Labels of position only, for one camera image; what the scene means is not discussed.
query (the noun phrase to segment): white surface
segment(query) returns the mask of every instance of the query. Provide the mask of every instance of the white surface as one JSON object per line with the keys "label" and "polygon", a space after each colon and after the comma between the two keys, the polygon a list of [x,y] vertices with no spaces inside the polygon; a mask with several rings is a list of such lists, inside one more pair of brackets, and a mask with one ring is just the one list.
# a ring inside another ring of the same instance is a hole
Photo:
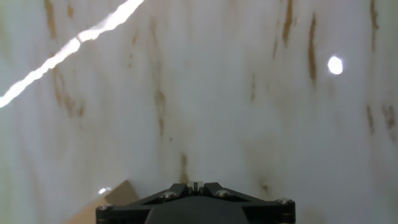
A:
{"label": "white surface", "polygon": [[[123,1],[51,3],[0,3],[1,94]],[[370,7],[292,1],[290,20],[288,0],[144,1],[0,109],[1,223],[187,177],[292,198],[297,223],[397,223],[398,5],[375,1],[378,30]]]}

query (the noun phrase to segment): screw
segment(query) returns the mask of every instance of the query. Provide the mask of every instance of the screw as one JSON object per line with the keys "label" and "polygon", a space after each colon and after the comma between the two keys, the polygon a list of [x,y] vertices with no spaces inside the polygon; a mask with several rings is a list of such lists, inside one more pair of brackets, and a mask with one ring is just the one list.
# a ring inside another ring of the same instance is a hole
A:
{"label": "screw", "polygon": [[175,198],[176,196],[177,196],[177,194],[175,192],[164,192],[162,194],[162,196],[160,196],[160,197],[165,198],[165,199],[171,199],[171,198]]}
{"label": "screw", "polygon": [[227,190],[217,190],[216,194],[219,197],[228,197],[229,196],[229,192]]}
{"label": "screw", "polygon": [[113,205],[111,205],[111,204],[105,204],[105,205],[100,205],[98,208],[99,208],[100,210],[102,210],[102,211],[106,211],[106,210],[112,209],[112,208],[113,208]]}
{"label": "screw", "polygon": [[281,203],[282,205],[288,205],[290,203],[293,203],[293,200],[287,199],[287,198],[281,198],[281,199],[278,199],[276,201]]}

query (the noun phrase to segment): brown stain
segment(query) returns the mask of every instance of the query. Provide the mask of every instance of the brown stain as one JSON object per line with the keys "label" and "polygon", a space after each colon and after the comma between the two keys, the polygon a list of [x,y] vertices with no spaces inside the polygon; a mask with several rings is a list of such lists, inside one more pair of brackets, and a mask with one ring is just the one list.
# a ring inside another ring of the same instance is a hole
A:
{"label": "brown stain", "polygon": [[188,159],[187,155],[185,153],[182,153],[181,155],[181,174],[180,174],[180,183],[188,183],[189,178],[187,174],[187,164],[188,164]]}
{"label": "brown stain", "polygon": [[78,110],[79,118],[81,118],[85,114],[85,110],[86,110],[86,105],[85,105],[85,103],[82,103]]}
{"label": "brown stain", "polygon": [[284,32],[283,32],[283,40],[285,43],[285,47],[287,47],[287,44],[289,42],[289,34],[290,34],[290,28],[292,26],[293,22],[293,0],[288,0],[287,7],[286,7],[286,21],[284,25]]}
{"label": "brown stain", "polygon": [[315,37],[315,27],[317,25],[317,18],[315,13],[312,15],[312,22],[310,28],[310,40],[308,43],[308,62],[310,69],[310,78],[313,82],[317,80],[317,62],[315,60],[315,47],[314,47],[314,37]]}
{"label": "brown stain", "polygon": [[266,193],[267,197],[272,198],[272,190],[270,186],[262,184],[261,189]]}
{"label": "brown stain", "polygon": [[68,94],[66,94],[65,95],[64,104],[67,107],[69,118],[72,118],[73,117],[73,112],[74,112],[74,109],[75,109],[75,105],[76,105],[75,100],[72,100],[70,98],[70,96]]}
{"label": "brown stain", "polygon": [[[63,75],[58,72],[58,68],[54,67],[53,69],[53,79],[54,79],[54,92],[55,97],[57,99],[57,103],[59,107],[62,107],[62,95],[65,92],[65,80],[63,79]],[[62,89],[60,89],[58,85],[58,79],[61,81]]]}
{"label": "brown stain", "polygon": [[155,46],[158,46],[158,41],[157,41],[157,37],[156,37],[156,26],[157,26],[156,19],[151,17],[150,22],[149,22],[149,30],[154,39]]}
{"label": "brown stain", "polygon": [[372,136],[374,134],[374,123],[373,123],[371,107],[369,105],[366,106],[366,114],[368,116],[369,129]]}
{"label": "brown stain", "polygon": [[155,103],[159,119],[159,132],[160,136],[163,137],[166,97],[161,91],[157,91],[157,93],[155,94]]}
{"label": "brown stain", "polygon": [[276,56],[276,49],[278,48],[278,39],[275,38],[275,43],[274,43],[274,52],[272,53],[272,59],[275,60]]}
{"label": "brown stain", "polygon": [[370,5],[370,13],[372,20],[372,52],[376,51],[376,32],[379,29],[379,25],[377,24],[378,13],[376,11],[375,1],[376,0],[371,0],[371,5]]}
{"label": "brown stain", "polygon": [[132,37],[132,44],[133,45],[137,42],[137,36],[138,36],[138,30],[137,30],[136,34],[134,35],[134,37]]}
{"label": "brown stain", "polygon": [[68,111],[69,118],[72,118],[74,114],[77,114],[78,117],[81,118],[85,112],[85,104],[83,102],[79,108],[76,108],[76,101],[73,100],[70,95],[65,91],[65,80],[62,73],[58,71],[57,67],[54,67],[53,69],[53,80],[55,98],[57,99],[58,106],[61,108],[62,105],[65,105]]}
{"label": "brown stain", "polygon": [[73,8],[70,3],[68,4],[68,17],[73,19]]}
{"label": "brown stain", "polygon": [[256,74],[253,73],[252,78],[251,78],[251,97],[250,100],[253,102],[255,97],[256,97]]}
{"label": "brown stain", "polygon": [[386,122],[386,128],[389,131],[390,138],[392,142],[396,141],[396,133],[395,133],[395,126],[396,126],[396,114],[394,108],[392,106],[385,106],[381,107],[381,110],[384,115],[384,120]]}
{"label": "brown stain", "polygon": [[57,31],[55,28],[54,7],[50,0],[44,0],[44,8],[47,15],[47,25],[50,29],[51,39],[55,39],[57,38]]}

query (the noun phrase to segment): bright spot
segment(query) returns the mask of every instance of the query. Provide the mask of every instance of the bright spot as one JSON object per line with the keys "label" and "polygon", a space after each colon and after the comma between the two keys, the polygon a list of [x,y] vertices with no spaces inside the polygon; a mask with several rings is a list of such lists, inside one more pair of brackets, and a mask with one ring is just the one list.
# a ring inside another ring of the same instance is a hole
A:
{"label": "bright spot", "polygon": [[340,75],[343,72],[343,61],[340,58],[333,56],[329,59],[328,68],[331,73]]}
{"label": "bright spot", "polygon": [[72,40],[69,40],[69,42],[62,47],[62,49],[54,57],[47,59],[40,68],[35,71],[31,71],[25,77],[25,79],[13,84],[4,94],[4,96],[0,96],[0,108],[10,103],[11,100],[22,93],[22,91],[24,91],[25,88],[33,81],[42,78],[44,73],[48,72],[50,69],[53,69],[56,65],[64,61],[69,55],[75,53],[80,48],[81,43],[87,40],[95,40],[103,32],[113,30],[118,25],[125,22],[143,1],[144,0],[127,0],[125,3],[121,4],[114,13],[110,14],[99,24],[88,30],[80,32]]}
{"label": "bright spot", "polygon": [[109,187],[103,188],[103,189],[99,190],[98,194],[103,194],[103,193],[105,193],[106,191],[110,191],[110,190],[112,190],[112,189],[109,188]]}

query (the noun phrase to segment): brown streak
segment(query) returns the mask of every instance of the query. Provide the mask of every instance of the brown streak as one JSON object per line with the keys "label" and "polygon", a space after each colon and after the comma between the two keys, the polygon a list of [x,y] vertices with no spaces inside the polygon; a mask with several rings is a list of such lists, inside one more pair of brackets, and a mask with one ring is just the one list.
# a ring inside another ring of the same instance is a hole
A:
{"label": "brown streak", "polygon": [[275,43],[274,43],[274,53],[272,54],[272,59],[275,60],[276,56],[276,49],[278,47],[278,40],[275,38]]}
{"label": "brown streak", "polygon": [[251,101],[254,101],[256,97],[256,74],[253,73],[252,76],[252,85],[251,85]]}
{"label": "brown streak", "polygon": [[268,197],[272,198],[272,191],[268,185],[261,185],[261,188],[265,191],[265,193]]}
{"label": "brown streak", "polygon": [[44,0],[44,8],[47,15],[47,25],[50,29],[51,39],[57,38],[57,31],[54,21],[54,8],[50,0]]}
{"label": "brown streak", "polygon": [[182,153],[180,183],[187,183],[189,181],[188,174],[187,174],[187,164],[188,164],[187,155],[185,155],[185,153]]}
{"label": "brown streak", "polygon": [[85,110],[86,110],[86,105],[82,103],[78,110],[79,118],[81,118],[84,115]]}
{"label": "brown streak", "polygon": [[394,108],[392,106],[386,107],[382,106],[381,110],[384,115],[384,120],[386,121],[386,128],[389,131],[390,138],[392,142],[396,141],[396,132],[395,132],[395,126],[396,126],[396,115]]}
{"label": "brown streak", "polygon": [[58,73],[58,68],[54,67],[53,69],[53,78],[54,78],[54,91],[55,91],[55,97],[57,99],[57,103],[59,107],[62,107],[62,92],[60,91],[58,87],[58,77],[61,79],[62,83],[62,92],[64,92],[65,89],[65,82],[63,80],[62,74]]}
{"label": "brown streak", "polygon": [[68,17],[73,19],[73,8],[70,4],[68,4]]}
{"label": "brown streak", "polygon": [[286,8],[286,21],[283,32],[285,47],[287,47],[287,43],[289,41],[290,28],[292,26],[292,21],[293,21],[292,17],[293,17],[293,0],[289,0]]}
{"label": "brown streak", "polygon": [[163,118],[159,118],[159,129],[160,129],[160,137],[163,137],[164,133],[164,121]]}
{"label": "brown streak", "polygon": [[69,95],[65,96],[65,106],[67,107],[69,118],[73,116],[73,109],[75,108],[75,101],[70,98]]}
{"label": "brown streak", "polygon": [[372,20],[372,52],[376,51],[376,32],[379,29],[379,25],[377,24],[377,11],[375,7],[375,0],[371,0],[370,5],[370,13]]}
{"label": "brown streak", "polygon": [[310,28],[310,41],[308,46],[308,62],[310,66],[310,78],[313,82],[317,80],[317,63],[315,60],[315,48],[313,44],[316,25],[317,25],[317,18],[315,17],[314,13],[312,16],[312,22]]}
{"label": "brown streak", "polygon": [[132,44],[134,45],[137,41],[137,36],[138,36],[138,31],[136,32],[136,34],[134,35],[134,37],[132,38]]}
{"label": "brown streak", "polygon": [[157,37],[156,37],[156,19],[153,17],[151,17],[149,22],[149,30],[152,34],[152,37],[154,38],[155,46],[158,46]]}
{"label": "brown streak", "polygon": [[374,124],[373,124],[373,116],[372,116],[371,107],[369,105],[366,106],[366,114],[368,115],[369,129],[371,131],[371,136],[372,136],[374,134]]}
{"label": "brown streak", "polygon": [[164,134],[164,116],[165,116],[165,96],[161,91],[157,91],[155,94],[155,103],[157,114],[159,117],[159,128],[160,128],[160,136],[163,137]]}

